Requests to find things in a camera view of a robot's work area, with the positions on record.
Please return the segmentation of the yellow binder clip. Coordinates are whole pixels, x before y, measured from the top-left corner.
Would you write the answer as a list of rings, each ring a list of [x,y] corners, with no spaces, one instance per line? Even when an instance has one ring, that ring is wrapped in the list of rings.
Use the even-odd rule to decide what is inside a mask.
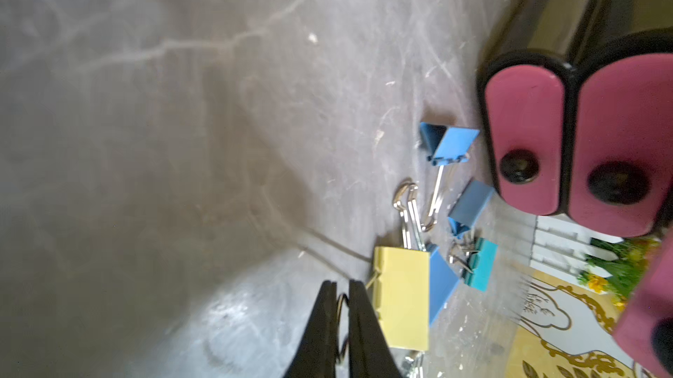
[[[421,377],[429,348],[429,255],[377,247],[364,285],[401,377]],[[347,338],[342,352],[348,349]]]

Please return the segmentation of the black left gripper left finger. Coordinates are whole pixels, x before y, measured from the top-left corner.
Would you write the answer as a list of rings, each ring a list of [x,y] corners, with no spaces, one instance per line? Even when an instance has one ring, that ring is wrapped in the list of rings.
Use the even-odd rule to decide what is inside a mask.
[[[284,377],[336,376],[337,284],[322,283],[294,359]]]

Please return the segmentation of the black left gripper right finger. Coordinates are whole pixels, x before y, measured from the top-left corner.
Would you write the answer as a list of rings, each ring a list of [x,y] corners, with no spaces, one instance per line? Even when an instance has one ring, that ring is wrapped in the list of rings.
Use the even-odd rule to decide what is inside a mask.
[[[360,281],[351,280],[349,283],[348,325],[350,377],[401,377],[366,287]]]

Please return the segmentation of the teal binder clip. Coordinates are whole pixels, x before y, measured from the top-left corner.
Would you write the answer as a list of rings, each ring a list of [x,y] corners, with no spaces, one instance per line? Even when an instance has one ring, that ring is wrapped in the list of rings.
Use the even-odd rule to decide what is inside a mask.
[[[468,287],[486,292],[492,276],[498,246],[480,237],[469,249],[462,248],[457,244],[454,248],[459,248],[461,252],[451,253],[449,263],[462,269],[461,278]]]

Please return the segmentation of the black pink drawer cabinet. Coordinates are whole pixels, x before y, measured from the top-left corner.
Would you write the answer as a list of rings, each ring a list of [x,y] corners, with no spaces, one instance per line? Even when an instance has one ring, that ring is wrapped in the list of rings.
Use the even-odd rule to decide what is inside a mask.
[[[672,0],[522,0],[480,70],[510,206],[639,238],[672,210]]]

